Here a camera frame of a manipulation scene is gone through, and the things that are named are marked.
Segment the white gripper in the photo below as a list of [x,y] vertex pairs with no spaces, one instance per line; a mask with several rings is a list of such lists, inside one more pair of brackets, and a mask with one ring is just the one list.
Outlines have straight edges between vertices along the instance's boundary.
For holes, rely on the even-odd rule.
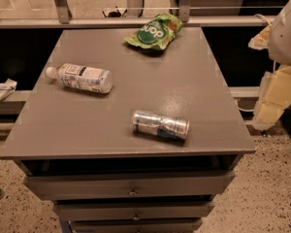
[[252,126],[268,130],[291,105],[291,0],[268,25],[250,39],[248,46],[254,50],[268,49],[269,58],[280,64],[274,72],[262,78],[259,99],[254,107]]

